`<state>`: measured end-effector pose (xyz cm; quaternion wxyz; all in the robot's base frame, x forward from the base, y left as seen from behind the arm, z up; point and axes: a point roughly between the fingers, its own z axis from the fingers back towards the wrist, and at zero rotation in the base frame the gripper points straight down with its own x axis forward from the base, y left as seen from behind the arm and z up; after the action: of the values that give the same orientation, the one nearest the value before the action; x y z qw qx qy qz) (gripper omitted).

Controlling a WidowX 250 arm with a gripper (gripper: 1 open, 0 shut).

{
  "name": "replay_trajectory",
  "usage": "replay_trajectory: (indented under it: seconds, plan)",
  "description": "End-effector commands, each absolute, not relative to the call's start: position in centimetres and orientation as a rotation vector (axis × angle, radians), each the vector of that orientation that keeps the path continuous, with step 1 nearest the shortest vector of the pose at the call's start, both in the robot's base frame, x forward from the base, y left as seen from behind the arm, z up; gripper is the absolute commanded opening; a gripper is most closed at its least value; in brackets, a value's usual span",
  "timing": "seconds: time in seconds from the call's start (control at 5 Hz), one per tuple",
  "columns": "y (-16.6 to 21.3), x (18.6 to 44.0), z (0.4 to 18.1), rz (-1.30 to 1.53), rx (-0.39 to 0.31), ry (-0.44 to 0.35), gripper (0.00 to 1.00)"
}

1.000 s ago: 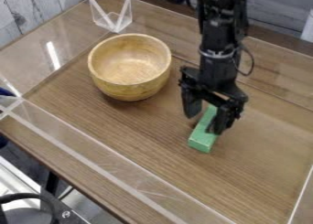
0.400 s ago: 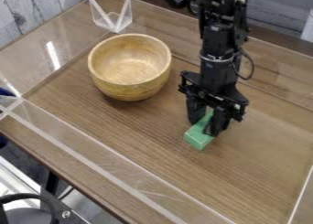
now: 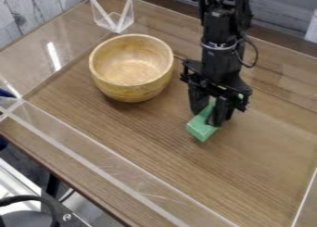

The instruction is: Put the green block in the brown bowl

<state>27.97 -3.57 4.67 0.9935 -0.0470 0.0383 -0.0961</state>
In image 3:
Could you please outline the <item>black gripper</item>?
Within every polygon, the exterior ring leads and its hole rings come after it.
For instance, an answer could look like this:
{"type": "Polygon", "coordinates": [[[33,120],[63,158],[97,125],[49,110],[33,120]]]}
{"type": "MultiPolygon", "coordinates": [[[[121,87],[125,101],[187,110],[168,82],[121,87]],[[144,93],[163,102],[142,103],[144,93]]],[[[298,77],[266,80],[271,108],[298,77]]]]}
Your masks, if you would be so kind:
{"type": "Polygon", "coordinates": [[[207,125],[220,127],[234,111],[232,96],[242,94],[249,104],[253,91],[241,78],[243,47],[227,50],[203,49],[202,60],[184,59],[180,81],[188,85],[191,113],[196,115],[215,97],[207,125]]]}

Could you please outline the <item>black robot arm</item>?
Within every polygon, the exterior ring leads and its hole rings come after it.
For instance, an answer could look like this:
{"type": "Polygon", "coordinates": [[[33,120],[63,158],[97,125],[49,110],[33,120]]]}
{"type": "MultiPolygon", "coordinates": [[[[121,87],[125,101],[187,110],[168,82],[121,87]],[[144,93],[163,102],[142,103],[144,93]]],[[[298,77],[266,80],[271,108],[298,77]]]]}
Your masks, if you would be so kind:
{"type": "Polygon", "coordinates": [[[249,0],[192,0],[198,3],[203,34],[202,57],[183,60],[180,80],[188,85],[191,112],[199,113],[214,99],[204,123],[219,127],[235,110],[245,111],[250,86],[241,71],[245,46],[250,43],[246,31],[251,23],[249,0]]]}

